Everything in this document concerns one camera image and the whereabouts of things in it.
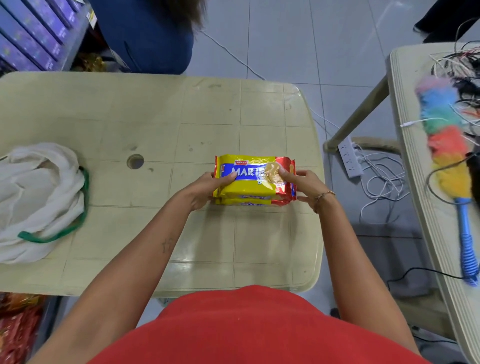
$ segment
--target hand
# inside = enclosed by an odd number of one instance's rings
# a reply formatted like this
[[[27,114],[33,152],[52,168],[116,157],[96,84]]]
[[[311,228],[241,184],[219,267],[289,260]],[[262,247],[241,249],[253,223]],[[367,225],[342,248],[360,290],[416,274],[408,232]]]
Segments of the hand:
[[[302,202],[307,202],[308,205],[315,211],[316,198],[321,194],[329,191],[329,188],[323,183],[318,176],[311,170],[298,170],[297,174],[287,172],[284,168],[278,170],[278,174],[284,181],[293,183],[297,186],[297,191],[302,192],[305,196],[297,196],[297,199]]]
[[[215,178],[213,172],[205,172],[196,181],[179,191],[191,200],[192,211],[199,210],[206,205],[212,197],[213,191],[218,187],[231,184],[237,177],[236,172],[222,178]]]

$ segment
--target black pants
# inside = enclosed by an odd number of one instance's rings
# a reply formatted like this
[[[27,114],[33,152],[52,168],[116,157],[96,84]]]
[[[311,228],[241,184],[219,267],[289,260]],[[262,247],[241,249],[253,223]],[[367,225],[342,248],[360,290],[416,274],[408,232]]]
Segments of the black pants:
[[[424,43],[455,42],[458,27],[461,26],[457,37],[460,38],[476,22],[476,19],[468,20],[478,17],[480,0],[438,0],[415,26],[430,33]]]

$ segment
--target forearm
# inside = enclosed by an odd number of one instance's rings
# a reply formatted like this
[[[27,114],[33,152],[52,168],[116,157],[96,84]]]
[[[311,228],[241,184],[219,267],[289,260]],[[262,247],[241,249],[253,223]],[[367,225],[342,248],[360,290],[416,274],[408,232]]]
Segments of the forearm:
[[[318,204],[335,301],[343,320],[418,353],[407,322],[331,194]]]
[[[182,195],[147,226],[88,285],[33,363],[85,363],[134,329],[151,298],[190,213]]]

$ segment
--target blue shirt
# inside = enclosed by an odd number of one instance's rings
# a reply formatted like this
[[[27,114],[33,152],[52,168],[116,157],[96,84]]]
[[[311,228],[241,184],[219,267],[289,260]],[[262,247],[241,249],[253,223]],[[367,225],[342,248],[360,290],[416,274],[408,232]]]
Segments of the blue shirt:
[[[155,2],[90,0],[108,43],[135,73],[183,73],[192,58],[193,32]]]

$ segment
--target blue handle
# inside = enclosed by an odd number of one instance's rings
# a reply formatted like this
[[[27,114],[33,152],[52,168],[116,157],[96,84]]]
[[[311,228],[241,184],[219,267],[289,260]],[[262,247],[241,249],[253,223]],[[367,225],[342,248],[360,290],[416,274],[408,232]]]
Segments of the blue handle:
[[[454,201],[457,204],[458,229],[460,232],[460,262],[462,264],[462,273],[464,276],[473,276],[477,273],[478,261],[473,250],[473,239],[470,234],[470,224],[468,222],[468,205],[471,198],[458,197]],[[478,278],[472,277],[465,280],[470,286],[478,285]]]

